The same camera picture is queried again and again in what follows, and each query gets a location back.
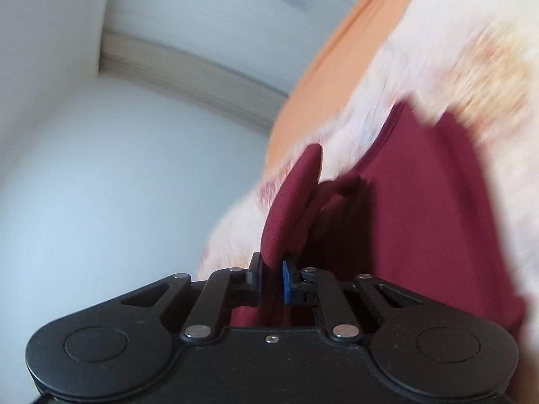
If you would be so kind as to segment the white sheer curtain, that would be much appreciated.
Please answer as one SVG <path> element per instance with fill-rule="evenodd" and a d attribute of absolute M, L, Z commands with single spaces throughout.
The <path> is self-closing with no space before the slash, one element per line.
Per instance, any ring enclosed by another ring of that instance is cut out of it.
<path fill-rule="evenodd" d="M 108 0 L 100 69 L 270 130 L 347 0 Z"/>

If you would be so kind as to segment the orange bed sheet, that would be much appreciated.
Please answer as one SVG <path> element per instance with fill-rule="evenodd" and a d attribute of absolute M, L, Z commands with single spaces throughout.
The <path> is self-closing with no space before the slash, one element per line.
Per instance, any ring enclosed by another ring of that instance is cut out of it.
<path fill-rule="evenodd" d="M 411 0 L 357 0 L 303 73 L 271 131 L 265 176 L 347 105 Z"/>

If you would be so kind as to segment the floral beige blanket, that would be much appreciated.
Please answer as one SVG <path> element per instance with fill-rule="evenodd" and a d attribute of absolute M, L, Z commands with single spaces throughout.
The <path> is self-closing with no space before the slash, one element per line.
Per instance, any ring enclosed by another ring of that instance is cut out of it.
<path fill-rule="evenodd" d="M 513 394 L 538 400 L 538 0 L 411 0 L 347 105 L 263 174 L 211 234 L 198 275 L 244 267 L 277 191 L 305 147 L 329 153 L 322 177 L 350 169 L 373 145 L 390 108 L 409 97 L 417 118 L 446 110 L 470 134 L 493 190 L 503 252 L 528 302 L 524 358 Z"/>

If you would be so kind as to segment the maroon knit garment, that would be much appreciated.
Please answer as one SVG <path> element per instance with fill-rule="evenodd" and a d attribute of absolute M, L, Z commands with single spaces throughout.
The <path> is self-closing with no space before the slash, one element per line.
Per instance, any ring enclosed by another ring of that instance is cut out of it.
<path fill-rule="evenodd" d="M 525 301 L 506 269 L 480 162 L 450 114 L 420 124 L 396 104 L 350 170 L 321 180 L 327 150 L 310 145 L 277 192 L 261 237 L 263 300 L 233 312 L 234 327 L 281 327 L 281 263 L 368 273 L 489 319 L 518 336 Z"/>

